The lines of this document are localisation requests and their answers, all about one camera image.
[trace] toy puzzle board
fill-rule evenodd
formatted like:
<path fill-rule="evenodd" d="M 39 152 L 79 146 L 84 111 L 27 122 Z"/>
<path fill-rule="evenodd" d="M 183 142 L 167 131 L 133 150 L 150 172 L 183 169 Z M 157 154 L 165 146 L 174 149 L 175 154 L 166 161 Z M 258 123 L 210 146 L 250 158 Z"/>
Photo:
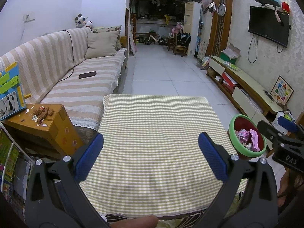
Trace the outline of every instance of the toy puzzle board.
<path fill-rule="evenodd" d="M 291 86 L 289 86 L 289 84 L 281 76 L 279 76 L 270 94 L 276 101 L 279 101 L 279 103 L 285 105 L 290 99 L 292 93 L 293 89 Z"/>

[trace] green bowl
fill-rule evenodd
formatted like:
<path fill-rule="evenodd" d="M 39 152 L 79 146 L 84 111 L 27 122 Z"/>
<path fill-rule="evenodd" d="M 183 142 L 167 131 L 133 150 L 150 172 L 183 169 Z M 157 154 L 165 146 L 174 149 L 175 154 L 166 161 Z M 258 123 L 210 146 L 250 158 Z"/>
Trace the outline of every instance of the green bowl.
<path fill-rule="evenodd" d="M 241 129 L 246 129 L 249 131 L 249 129 L 253 129 L 257 132 L 259 142 L 258 147 L 260 149 L 259 152 L 253 152 L 247 148 L 245 148 L 237 138 L 237 135 L 235 134 L 236 131 L 240 131 Z M 232 145 L 234 146 L 235 150 L 237 150 L 238 153 L 249 157 L 249 158 L 257 158 L 260 157 L 266 150 L 266 140 L 261 133 L 257 130 L 256 124 L 247 116 L 244 115 L 236 115 L 232 118 L 229 124 L 229 137 L 231 140 Z"/>

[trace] backpack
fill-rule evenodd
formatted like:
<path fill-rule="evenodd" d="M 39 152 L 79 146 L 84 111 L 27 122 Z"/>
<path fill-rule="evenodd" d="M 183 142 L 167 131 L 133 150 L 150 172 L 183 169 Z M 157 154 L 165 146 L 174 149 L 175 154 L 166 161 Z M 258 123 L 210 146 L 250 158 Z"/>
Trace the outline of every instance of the backpack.
<path fill-rule="evenodd" d="M 190 42 L 191 42 L 191 36 L 189 33 L 184 32 L 183 34 L 179 35 L 178 38 L 178 45 L 182 45 L 182 46 L 189 46 Z"/>

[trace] hand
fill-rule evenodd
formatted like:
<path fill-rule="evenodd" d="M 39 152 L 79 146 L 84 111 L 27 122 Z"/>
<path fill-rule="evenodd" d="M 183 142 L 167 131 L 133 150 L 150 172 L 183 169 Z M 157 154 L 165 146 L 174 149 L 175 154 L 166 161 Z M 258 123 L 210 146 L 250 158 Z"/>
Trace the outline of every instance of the hand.
<path fill-rule="evenodd" d="M 111 224 L 111 228 L 155 228 L 158 218 L 154 215 L 136 219 L 125 219 Z"/>

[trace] wall clock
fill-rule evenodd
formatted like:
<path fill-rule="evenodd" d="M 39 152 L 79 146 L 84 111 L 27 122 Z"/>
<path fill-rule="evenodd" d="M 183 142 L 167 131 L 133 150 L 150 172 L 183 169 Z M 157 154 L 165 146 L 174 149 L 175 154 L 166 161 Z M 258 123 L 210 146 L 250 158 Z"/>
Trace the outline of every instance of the wall clock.
<path fill-rule="evenodd" d="M 224 3 L 221 3 L 217 7 L 217 14 L 219 15 L 219 17 L 222 17 L 225 15 L 225 13 L 226 13 L 226 5 Z"/>

